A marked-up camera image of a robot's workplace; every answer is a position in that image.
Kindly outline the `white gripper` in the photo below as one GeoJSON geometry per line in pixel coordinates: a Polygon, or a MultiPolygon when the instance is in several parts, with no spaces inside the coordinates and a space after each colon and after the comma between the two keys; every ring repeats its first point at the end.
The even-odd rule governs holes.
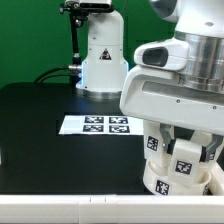
{"type": "Polygon", "coordinates": [[[169,155],[175,144],[173,126],[224,136],[224,94],[186,88],[174,72],[135,66],[125,79],[120,109],[124,115],[163,123],[162,147],[169,155]]]}

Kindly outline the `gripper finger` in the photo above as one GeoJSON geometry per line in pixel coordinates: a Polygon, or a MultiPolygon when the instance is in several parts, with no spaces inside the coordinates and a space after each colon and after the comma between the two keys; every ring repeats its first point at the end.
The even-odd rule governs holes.
{"type": "Polygon", "coordinates": [[[223,143],[223,137],[220,135],[212,135],[212,140],[207,146],[202,147],[200,157],[201,162],[209,162],[215,158],[217,148],[223,143]]]}

